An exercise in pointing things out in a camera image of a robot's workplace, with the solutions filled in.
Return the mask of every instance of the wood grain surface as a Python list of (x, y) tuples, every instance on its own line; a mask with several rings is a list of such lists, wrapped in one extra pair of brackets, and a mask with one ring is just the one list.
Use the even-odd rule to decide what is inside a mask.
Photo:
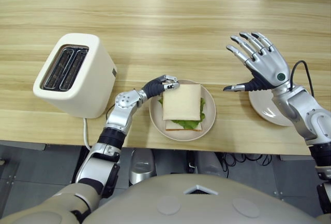
[[(222, 92), (251, 79), (225, 49), (240, 31), (265, 34), (292, 67), (307, 61), (315, 96), (331, 109), (331, 0), (0, 0), (0, 139), (83, 144), (83, 121), (33, 95), (33, 82), (59, 38), (91, 33), (101, 38), (118, 66), (109, 101), (162, 74), (202, 83), (213, 95), (211, 131), (191, 142), (161, 135), (148, 103), (137, 111), (125, 146), (239, 153), (306, 155), (293, 127), (258, 116), (248, 93)], [(295, 82), (307, 86), (299, 67)], [(88, 120), (90, 144), (104, 115)]]

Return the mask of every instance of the beige plate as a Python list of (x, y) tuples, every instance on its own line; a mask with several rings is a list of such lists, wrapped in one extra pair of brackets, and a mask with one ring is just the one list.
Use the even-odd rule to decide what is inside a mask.
[[(191, 80), (178, 80), (183, 84), (195, 84)], [(162, 105), (158, 102), (161, 97), (153, 97), (149, 105), (149, 115), (157, 130), (164, 136), (176, 141), (191, 141), (204, 136), (213, 126), (216, 118), (216, 106), (212, 95), (209, 91), (201, 85), (201, 97), (205, 99), (206, 104), (203, 107), (203, 113), (206, 118), (202, 121), (202, 131), (179, 130), (179, 131), (166, 131), (166, 123), (162, 120), (163, 109)]]
[(271, 89), (267, 91), (250, 91), (249, 100), (253, 108), (264, 119), (280, 126), (293, 126), (272, 101)]

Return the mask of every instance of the robotic arm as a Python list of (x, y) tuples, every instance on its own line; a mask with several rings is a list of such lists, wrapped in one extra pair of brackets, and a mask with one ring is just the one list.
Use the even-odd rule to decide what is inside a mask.
[(151, 80), (139, 91), (118, 94), (115, 108), (109, 115), (98, 142), (93, 145), (77, 173), (76, 183), (88, 184), (103, 198), (110, 197), (117, 180), (117, 162), (133, 114), (151, 97), (178, 87), (177, 78), (164, 75)]
[(5, 223), (82, 223), (101, 198), (112, 195), (117, 181), (119, 155), (132, 123), (132, 116), (149, 98), (178, 88), (177, 78), (161, 76), (141, 90), (120, 93), (106, 125), (80, 167), (76, 182), (33, 208), (0, 220)]
[(231, 51), (251, 71), (253, 79), (224, 91), (257, 91), (271, 89), (273, 102), (305, 139), (316, 161), (320, 179), (327, 182), (317, 187), (324, 213), (331, 213), (331, 113), (323, 109), (304, 87), (290, 86), (289, 67), (273, 45), (260, 33), (240, 33), (247, 42), (231, 36), (247, 54), (228, 45)]

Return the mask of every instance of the bread slice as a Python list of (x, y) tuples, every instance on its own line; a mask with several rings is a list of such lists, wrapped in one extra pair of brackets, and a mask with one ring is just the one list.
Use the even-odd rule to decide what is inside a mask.
[(184, 129), (184, 127), (182, 127), (180, 124), (174, 123), (173, 121), (170, 120), (166, 121), (165, 128), (166, 131), (178, 131), (178, 130), (193, 130), (197, 132), (202, 131), (201, 123), (199, 123), (195, 129)]
[(163, 120), (199, 121), (200, 99), (200, 84), (181, 84), (163, 92)]

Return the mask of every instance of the white toaster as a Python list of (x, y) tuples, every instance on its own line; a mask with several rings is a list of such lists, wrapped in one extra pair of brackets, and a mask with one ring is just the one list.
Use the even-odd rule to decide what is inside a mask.
[(97, 36), (66, 34), (39, 72), (33, 92), (72, 116), (96, 118), (106, 108), (116, 74)]

